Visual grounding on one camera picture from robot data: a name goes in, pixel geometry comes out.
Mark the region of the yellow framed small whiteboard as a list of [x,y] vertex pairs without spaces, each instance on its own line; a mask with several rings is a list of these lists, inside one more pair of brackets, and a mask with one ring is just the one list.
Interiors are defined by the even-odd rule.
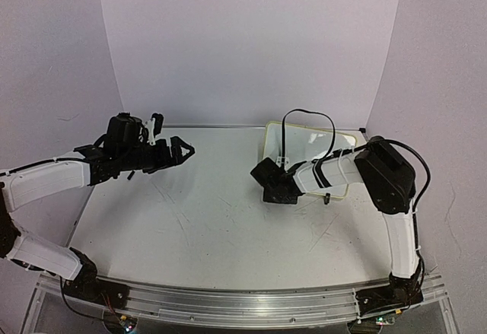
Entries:
[[[301,161],[310,161],[324,156],[332,141],[332,129],[317,129],[307,126],[287,124],[285,126],[285,168]],[[361,145],[364,141],[357,130],[338,130],[333,151]],[[282,153],[282,125],[268,122],[265,128],[262,159],[270,157],[280,164]]]

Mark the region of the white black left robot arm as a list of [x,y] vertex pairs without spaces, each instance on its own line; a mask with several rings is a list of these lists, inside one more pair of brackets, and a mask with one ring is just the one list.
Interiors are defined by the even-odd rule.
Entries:
[[98,304],[122,300],[126,286],[118,288],[99,279],[95,263],[86,254],[27,231],[11,214],[45,197],[116,179],[123,172],[152,174],[185,163],[196,153],[195,148],[178,136],[158,138],[163,124],[160,113],[146,122],[130,113],[119,113],[93,144],[61,157],[3,170],[1,257],[27,270],[59,276],[71,297]]

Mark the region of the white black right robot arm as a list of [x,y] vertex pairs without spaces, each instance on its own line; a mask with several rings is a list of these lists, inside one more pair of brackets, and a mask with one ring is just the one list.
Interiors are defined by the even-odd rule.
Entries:
[[299,197],[320,189],[353,183],[365,186],[385,220],[391,269],[386,285],[356,292],[360,317],[402,310],[423,300],[425,262],[420,253],[416,212],[424,191],[416,189],[415,169],[399,153],[400,148],[423,162],[408,145],[374,136],[357,148],[339,149],[289,169],[266,157],[250,172],[263,188],[263,201],[280,205],[295,205]]

